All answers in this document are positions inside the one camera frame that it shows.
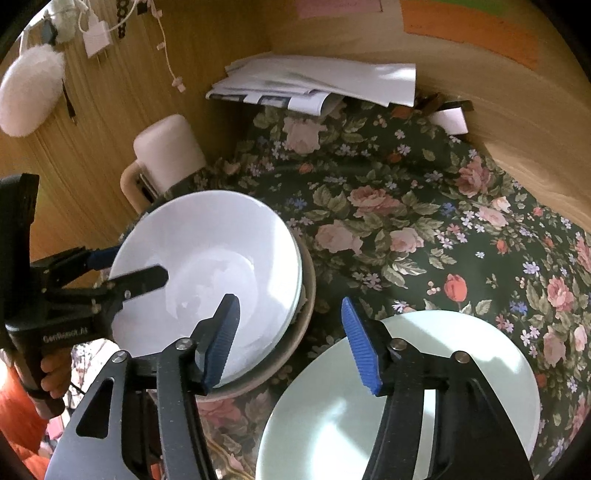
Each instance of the orange clothing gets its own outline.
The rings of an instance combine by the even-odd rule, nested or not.
[[[16,370],[11,368],[0,389],[0,430],[37,480],[45,478],[49,465],[47,458],[37,454],[46,428],[47,420],[39,417]]]

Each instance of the white plate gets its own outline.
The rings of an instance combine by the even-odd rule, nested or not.
[[[468,352],[507,411],[528,456],[540,423],[534,374],[519,349],[492,325],[458,312],[425,311],[385,319],[392,336],[424,353]],[[279,399],[261,440],[256,480],[361,480],[385,397],[364,387],[347,339],[320,355]],[[435,395],[426,391],[414,479],[428,475]]]

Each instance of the white power adapter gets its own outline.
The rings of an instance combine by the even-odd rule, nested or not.
[[[99,21],[99,17],[92,11],[88,17],[88,31],[83,32],[82,38],[88,58],[97,55],[113,44],[109,24],[105,20]]]

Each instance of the beige bowl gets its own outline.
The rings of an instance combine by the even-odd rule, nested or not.
[[[299,238],[296,238],[301,253],[303,286],[302,294],[306,295],[306,303],[300,308],[287,331],[276,347],[257,366],[230,383],[214,388],[207,397],[197,396],[198,402],[211,402],[233,398],[261,385],[271,378],[291,357],[300,344],[314,310],[316,299],[316,272],[310,252]]]

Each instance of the screw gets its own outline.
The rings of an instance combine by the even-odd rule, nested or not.
[[[115,352],[113,354],[113,356],[111,357],[111,361],[114,364],[120,364],[121,362],[124,362],[127,360],[127,352],[125,350],[119,350],[118,352]]]
[[[402,350],[406,350],[406,347],[408,347],[408,343],[406,342],[406,340],[403,340],[401,338],[393,338],[390,342],[390,346],[394,350],[401,352]]]
[[[456,362],[460,362],[461,364],[466,364],[471,360],[470,355],[462,351],[456,352],[454,358],[456,359]]]
[[[174,344],[177,350],[188,350],[193,346],[193,341],[190,338],[181,338]]]

